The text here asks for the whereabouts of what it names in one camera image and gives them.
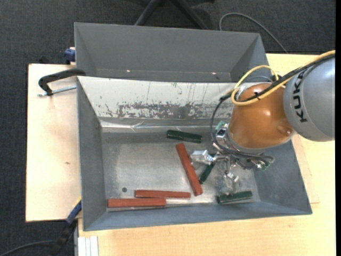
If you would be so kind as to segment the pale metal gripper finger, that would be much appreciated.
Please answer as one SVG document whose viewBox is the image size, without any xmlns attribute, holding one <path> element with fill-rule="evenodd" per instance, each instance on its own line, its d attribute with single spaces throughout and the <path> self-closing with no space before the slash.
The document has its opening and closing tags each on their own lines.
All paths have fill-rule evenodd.
<svg viewBox="0 0 341 256">
<path fill-rule="evenodd" d="M 193 162 L 199 162 L 203 164 L 210 164 L 215 162 L 214 157 L 211 156 L 208 150 L 195 150 L 190 158 Z"/>
<path fill-rule="evenodd" d="M 237 190 L 238 180 L 239 177 L 237 175 L 226 170 L 223 174 L 223 187 L 221 188 L 221 192 L 223 194 L 234 194 Z"/>
</svg>

